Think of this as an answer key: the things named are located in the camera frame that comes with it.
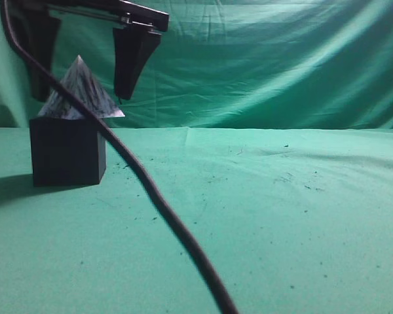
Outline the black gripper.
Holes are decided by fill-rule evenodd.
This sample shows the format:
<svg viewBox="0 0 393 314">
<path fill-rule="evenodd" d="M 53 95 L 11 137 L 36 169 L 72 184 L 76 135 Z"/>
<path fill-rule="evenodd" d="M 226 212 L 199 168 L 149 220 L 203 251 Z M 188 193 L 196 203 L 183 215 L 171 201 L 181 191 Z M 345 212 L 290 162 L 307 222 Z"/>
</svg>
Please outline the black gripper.
<svg viewBox="0 0 393 314">
<path fill-rule="evenodd" d="M 52 8 L 81 8 L 105 12 L 119 20 L 148 24 L 166 32 L 169 14 L 130 1 L 41 1 Z M 10 25 L 16 42 L 48 72 L 61 21 L 47 10 L 9 7 Z M 161 42 L 161 34 L 146 27 L 113 28 L 115 49 L 114 93 L 129 100 L 145 64 Z"/>
</svg>

